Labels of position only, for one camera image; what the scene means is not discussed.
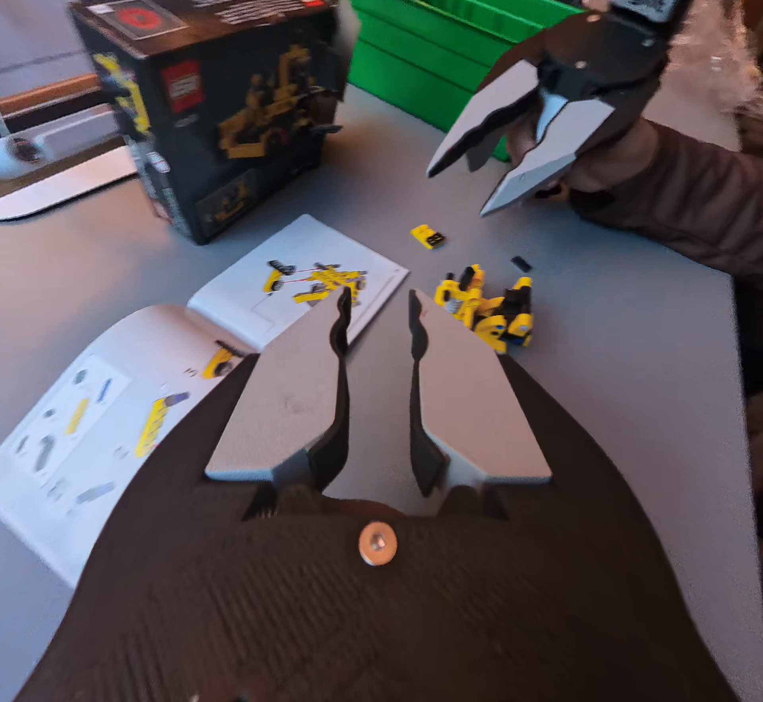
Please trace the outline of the yellow lego vehicle model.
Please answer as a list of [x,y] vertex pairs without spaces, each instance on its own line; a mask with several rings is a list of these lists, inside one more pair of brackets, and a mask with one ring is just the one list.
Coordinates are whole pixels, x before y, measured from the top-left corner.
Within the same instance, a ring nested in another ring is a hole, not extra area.
[[484,270],[473,264],[458,276],[447,273],[434,302],[498,354],[507,354],[511,345],[528,346],[534,326],[532,278],[520,277],[494,298],[486,297],[483,289]]

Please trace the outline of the dark lego set box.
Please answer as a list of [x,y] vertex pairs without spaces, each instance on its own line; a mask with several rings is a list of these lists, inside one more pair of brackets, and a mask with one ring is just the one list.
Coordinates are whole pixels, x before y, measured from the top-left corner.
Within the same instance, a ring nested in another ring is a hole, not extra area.
[[68,5],[153,211],[207,244],[321,162],[360,22],[349,0]]

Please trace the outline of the person's right forearm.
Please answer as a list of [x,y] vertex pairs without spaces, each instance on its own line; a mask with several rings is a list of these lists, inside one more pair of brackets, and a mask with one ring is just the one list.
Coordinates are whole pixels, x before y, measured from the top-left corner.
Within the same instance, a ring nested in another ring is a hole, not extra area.
[[761,290],[761,159],[652,124],[659,141],[649,166],[611,190],[571,190],[572,208]]

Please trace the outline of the lego instruction booklet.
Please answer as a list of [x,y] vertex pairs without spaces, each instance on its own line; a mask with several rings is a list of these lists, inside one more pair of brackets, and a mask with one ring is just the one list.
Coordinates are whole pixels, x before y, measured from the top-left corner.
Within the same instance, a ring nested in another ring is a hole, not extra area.
[[353,342],[409,270],[303,214],[186,306],[142,308],[79,354],[2,442],[2,522],[74,588],[137,471],[198,402],[334,290]]
[[137,174],[122,146],[1,197],[1,222],[22,220]]

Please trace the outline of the green plastic bin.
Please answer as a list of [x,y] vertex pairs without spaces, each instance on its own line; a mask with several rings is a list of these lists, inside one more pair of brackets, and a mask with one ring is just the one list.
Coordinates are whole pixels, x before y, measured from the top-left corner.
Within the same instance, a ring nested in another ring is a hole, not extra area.
[[349,0],[349,81],[447,132],[497,59],[581,12],[554,0]]

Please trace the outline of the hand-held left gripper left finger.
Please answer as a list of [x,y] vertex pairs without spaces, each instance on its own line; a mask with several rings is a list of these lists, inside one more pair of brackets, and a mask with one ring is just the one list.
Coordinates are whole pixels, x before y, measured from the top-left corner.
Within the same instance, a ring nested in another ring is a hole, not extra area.
[[332,291],[259,355],[207,478],[324,490],[349,453],[347,328],[351,292]]

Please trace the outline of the person's right hand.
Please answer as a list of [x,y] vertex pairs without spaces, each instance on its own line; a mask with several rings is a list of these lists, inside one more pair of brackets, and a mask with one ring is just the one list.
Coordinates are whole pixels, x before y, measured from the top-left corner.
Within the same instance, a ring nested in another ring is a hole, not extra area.
[[[507,127],[505,144],[511,163],[517,165],[536,146],[537,109],[523,114]],[[616,141],[608,141],[583,154],[561,178],[547,182],[542,190],[585,193],[611,190],[642,173],[658,146],[654,125],[640,118]]]

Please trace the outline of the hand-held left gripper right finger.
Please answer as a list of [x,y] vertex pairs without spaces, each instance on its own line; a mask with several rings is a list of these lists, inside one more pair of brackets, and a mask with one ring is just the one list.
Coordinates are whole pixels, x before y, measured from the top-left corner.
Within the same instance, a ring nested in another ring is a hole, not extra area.
[[501,357],[420,290],[409,291],[408,321],[410,459],[423,497],[549,483],[552,471]]

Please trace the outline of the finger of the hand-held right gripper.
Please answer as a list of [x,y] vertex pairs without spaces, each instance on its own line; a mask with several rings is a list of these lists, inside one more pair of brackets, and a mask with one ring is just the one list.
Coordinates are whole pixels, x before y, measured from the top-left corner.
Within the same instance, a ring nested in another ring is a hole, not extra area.
[[487,217],[567,173],[584,143],[601,129],[614,106],[600,99],[547,99],[536,146],[497,184],[480,215]]
[[437,176],[465,154],[472,152],[470,170],[479,169],[492,154],[494,135],[527,110],[539,86],[537,67],[519,60],[480,89],[466,104],[437,148],[426,176]]

